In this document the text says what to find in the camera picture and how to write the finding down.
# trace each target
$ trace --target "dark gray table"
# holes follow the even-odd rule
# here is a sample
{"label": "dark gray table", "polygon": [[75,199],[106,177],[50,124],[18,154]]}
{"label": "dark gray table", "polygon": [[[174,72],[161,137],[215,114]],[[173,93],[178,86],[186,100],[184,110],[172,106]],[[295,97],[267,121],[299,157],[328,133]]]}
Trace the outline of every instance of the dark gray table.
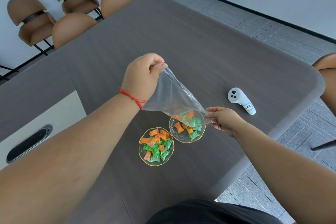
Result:
{"label": "dark gray table", "polygon": [[[42,62],[57,57],[66,64],[62,78],[71,78],[90,114],[117,94],[127,65],[148,52],[160,54],[204,107],[232,108],[274,139],[324,90],[323,78],[309,65],[172,0],[136,0]],[[4,86],[18,83],[17,77]],[[233,87],[250,98],[255,115],[229,103]],[[144,223],[187,198],[214,200],[249,166],[238,143],[210,126],[195,143],[176,141],[164,165],[145,165],[137,153],[139,137],[148,128],[168,128],[168,121],[161,112],[136,115],[67,223]]]}

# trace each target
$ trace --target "hand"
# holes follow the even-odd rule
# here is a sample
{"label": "hand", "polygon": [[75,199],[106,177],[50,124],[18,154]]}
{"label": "hand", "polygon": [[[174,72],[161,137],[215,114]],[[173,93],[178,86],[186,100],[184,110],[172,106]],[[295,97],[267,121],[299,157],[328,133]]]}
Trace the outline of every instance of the hand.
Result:
{"label": "hand", "polygon": [[225,107],[209,107],[208,116],[215,118],[212,126],[225,131],[230,137],[236,138],[239,130],[244,129],[244,121],[235,111]]}
{"label": "hand", "polygon": [[121,88],[136,99],[148,100],[166,67],[164,59],[155,53],[140,56],[128,65]]}

